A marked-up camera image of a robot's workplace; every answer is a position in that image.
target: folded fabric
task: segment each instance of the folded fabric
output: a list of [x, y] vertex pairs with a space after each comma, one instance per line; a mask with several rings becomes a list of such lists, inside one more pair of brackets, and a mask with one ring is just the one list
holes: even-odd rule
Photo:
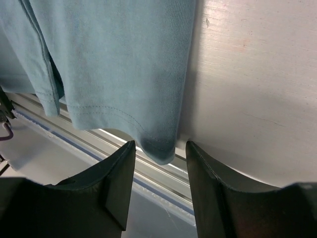
[[76, 128], [116, 128], [157, 163], [173, 159], [195, 0], [1, 1], [0, 22], [49, 115], [65, 94]]

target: wire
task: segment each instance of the wire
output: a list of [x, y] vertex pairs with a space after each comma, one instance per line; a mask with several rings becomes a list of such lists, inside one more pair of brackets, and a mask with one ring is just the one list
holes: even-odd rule
[[8, 136], [3, 136], [0, 137], [0, 141], [5, 141], [5, 140], [10, 140], [13, 138], [13, 131], [11, 130], [10, 126], [8, 123], [3, 123], [2, 126], [4, 127], [4, 129], [9, 133]]

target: blue stripe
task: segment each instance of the blue stripe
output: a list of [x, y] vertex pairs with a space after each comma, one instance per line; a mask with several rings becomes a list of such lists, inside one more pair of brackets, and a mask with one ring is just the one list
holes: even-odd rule
[[[58, 132], [56, 131], [51, 131], [47, 126], [39, 123], [38, 121], [34, 120], [33, 118], [25, 115], [23, 112], [19, 111], [19, 110], [16, 110], [17, 113], [21, 114], [22, 116], [24, 116], [27, 120], [30, 120], [31, 122], [35, 123], [36, 125], [40, 126], [41, 128], [43, 128], [44, 130], [47, 130], [48, 132], [52, 133], [53, 135], [57, 136], [58, 138], [60, 138], [61, 140], [67, 142], [68, 144], [74, 146], [75, 148], [77, 148], [78, 150], [86, 153], [87, 155], [93, 157], [94, 159], [96, 159], [97, 161], [102, 161], [103, 159], [100, 158], [99, 156], [95, 155], [94, 153], [90, 152], [89, 150], [83, 148], [82, 146], [78, 145], [77, 143], [75, 143], [74, 141], [62, 136], [61, 134], [59, 134]], [[189, 214], [191, 215], [194, 215], [194, 211], [186, 206], [184, 206], [183, 204], [181, 204], [180, 202], [177, 202], [176, 200], [170, 198], [169, 196], [165, 195], [164, 193], [156, 190], [155, 188], [153, 188], [152, 186], [140, 181], [139, 179], [137, 178], [133, 178], [133, 181], [135, 183], [137, 183], [138, 185], [146, 188], [147, 190], [151, 191], [152, 193], [160, 196], [161, 198], [165, 199], [166, 201], [174, 204], [175, 206], [183, 209], [184, 211], [188, 212]]]

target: white panel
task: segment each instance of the white panel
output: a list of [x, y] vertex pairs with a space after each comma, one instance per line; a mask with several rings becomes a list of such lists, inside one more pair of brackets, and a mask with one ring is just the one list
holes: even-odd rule
[[317, 180], [317, 1], [199, 1], [180, 134], [277, 186]]

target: table surface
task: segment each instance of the table surface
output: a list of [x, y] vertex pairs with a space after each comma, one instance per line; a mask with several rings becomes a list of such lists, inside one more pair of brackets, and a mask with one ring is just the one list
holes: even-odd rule
[[276, 186], [317, 180], [317, 1], [197, 0], [180, 137]]

